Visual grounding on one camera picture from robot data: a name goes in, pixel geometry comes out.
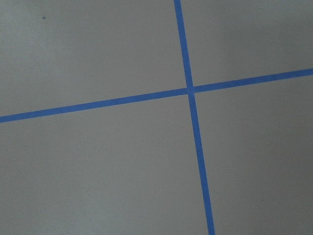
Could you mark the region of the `brown paper table mat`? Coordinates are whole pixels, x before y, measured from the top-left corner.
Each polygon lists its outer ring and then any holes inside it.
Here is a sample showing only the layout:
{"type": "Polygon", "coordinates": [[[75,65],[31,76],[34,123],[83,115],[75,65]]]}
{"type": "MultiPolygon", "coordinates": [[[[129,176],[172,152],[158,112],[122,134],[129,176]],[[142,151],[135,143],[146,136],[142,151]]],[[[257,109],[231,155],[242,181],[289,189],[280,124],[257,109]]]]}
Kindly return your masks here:
{"type": "Polygon", "coordinates": [[[3,235],[310,235],[310,0],[3,0],[3,235]]]}

